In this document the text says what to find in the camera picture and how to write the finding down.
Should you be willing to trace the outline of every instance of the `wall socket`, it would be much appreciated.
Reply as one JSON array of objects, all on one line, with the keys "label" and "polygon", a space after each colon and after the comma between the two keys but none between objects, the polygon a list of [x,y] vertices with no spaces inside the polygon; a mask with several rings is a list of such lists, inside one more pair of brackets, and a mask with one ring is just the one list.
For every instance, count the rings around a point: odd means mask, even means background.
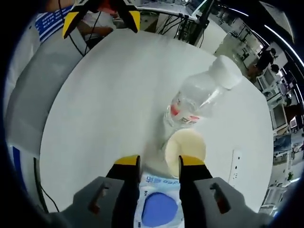
[{"label": "wall socket", "polygon": [[235,188],[238,180],[239,180],[239,171],[241,168],[242,162],[242,152],[240,150],[234,150],[232,153],[232,162],[231,162],[231,169],[229,175],[228,183]]}]

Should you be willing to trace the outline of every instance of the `plastic water bottle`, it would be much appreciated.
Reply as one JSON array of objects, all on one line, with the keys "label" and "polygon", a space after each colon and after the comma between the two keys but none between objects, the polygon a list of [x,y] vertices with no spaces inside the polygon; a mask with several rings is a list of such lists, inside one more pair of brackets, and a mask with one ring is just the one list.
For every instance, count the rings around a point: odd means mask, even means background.
[{"label": "plastic water bottle", "polygon": [[203,117],[211,117],[213,105],[242,77],[230,58],[219,56],[208,71],[190,76],[183,82],[167,108],[164,124],[179,129],[191,127]]}]

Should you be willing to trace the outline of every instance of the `desk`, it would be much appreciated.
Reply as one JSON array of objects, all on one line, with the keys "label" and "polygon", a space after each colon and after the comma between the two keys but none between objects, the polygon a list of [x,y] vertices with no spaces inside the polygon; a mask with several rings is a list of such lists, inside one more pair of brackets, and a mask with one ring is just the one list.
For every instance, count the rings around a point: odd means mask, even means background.
[{"label": "desk", "polygon": [[[144,31],[117,29],[97,44],[63,84],[43,133],[41,183],[59,209],[97,176],[105,176],[116,159],[154,152],[163,113],[182,81],[214,60],[197,47]],[[213,119],[196,126],[207,144],[205,162],[213,176],[228,181],[232,151],[241,148],[246,165],[237,188],[258,211],[273,157],[266,100],[242,80],[214,111]]]}]

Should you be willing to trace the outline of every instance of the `white table surface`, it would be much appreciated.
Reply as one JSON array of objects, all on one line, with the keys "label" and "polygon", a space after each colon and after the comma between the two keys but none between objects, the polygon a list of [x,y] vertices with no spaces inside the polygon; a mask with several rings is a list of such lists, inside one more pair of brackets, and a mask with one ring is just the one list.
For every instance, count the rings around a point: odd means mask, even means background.
[{"label": "white table surface", "polygon": [[[105,176],[113,162],[151,151],[162,115],[182,81],[215,57],[184,42],[117,29],[75,67],[50,110],[40,155],[41,183],[60,210]],[[232,151],[243,151],[236,188],[258,211],[269,183],[272,125],[266,99],[245,78],[195,127],[207,145],[206,165],[228,181]],[[49,211],[55,211],[45,197]]]}]

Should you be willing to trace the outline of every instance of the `white bottle cap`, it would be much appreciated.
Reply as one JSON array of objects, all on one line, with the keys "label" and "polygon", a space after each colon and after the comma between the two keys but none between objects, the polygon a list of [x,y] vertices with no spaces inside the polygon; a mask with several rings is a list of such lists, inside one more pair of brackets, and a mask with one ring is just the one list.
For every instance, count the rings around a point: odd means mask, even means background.
[{"label": "white bottle cap", "polygon": [[210,66],[208,73],[221,86],[232,89],[243,78],[238,66],[227,56],[219,56]]}]

